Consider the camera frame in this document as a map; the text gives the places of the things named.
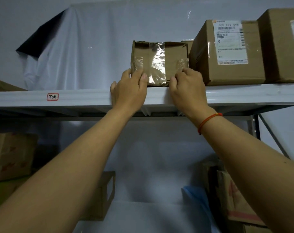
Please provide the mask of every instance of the person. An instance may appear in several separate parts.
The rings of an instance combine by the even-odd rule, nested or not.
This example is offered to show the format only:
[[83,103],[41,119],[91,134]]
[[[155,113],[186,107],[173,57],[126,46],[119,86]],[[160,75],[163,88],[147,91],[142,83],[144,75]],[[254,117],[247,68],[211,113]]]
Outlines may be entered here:
[[[126,70],[110,90],[112,109],[0,206],[1,233],[72,232],[118,136],[144,104],[147,75],[137,70],[130,77]],[[192,69],[171,78],[170,94],[197,128],[216,113],[207,104],[202,75]],[[263,222],[273,232],[294,232],[294,162],[221,116],[201,133]]]

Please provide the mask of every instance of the underside of shelf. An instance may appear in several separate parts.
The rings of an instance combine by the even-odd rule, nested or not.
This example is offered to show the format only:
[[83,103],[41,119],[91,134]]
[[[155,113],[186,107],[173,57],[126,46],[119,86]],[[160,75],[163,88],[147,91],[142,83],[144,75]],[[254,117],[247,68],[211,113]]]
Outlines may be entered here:
[[[294,105],[294,84],[207,87],[208,104],[226,116],[249,116]],[[0,92],[0,119],[103,117],[111,109],[109,90]],[[168,88],[148,88],[136,117],[182,116]]]

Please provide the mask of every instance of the clear packing tape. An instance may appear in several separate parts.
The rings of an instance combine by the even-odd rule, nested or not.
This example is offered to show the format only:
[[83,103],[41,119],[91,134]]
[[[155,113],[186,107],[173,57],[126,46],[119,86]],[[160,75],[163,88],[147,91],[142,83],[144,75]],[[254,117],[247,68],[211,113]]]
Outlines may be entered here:
[[168,86],[170,78],[184,67],[189,62],[183,43],[133,42],[131,71],[143,68],[148,86]]

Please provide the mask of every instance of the red string bracelet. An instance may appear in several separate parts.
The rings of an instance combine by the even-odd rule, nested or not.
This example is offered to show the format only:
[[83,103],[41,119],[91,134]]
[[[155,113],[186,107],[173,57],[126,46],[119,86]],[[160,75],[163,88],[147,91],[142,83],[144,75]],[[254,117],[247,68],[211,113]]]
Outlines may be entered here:
[[201,124],[199,125],[199,129],[198,129],[198,133],[199,133],[200,135],[202,135],[202,133],[201,133],[201,129],[202,129],[203,125],[204,125],[208,120],[210,120],[211,118],[216,117],[216,116],[223,116],[223,115],[222,115],[222,113],[215,113],[215,114],[209,116],[208,118],[206,118],[203,122],[201,122]]

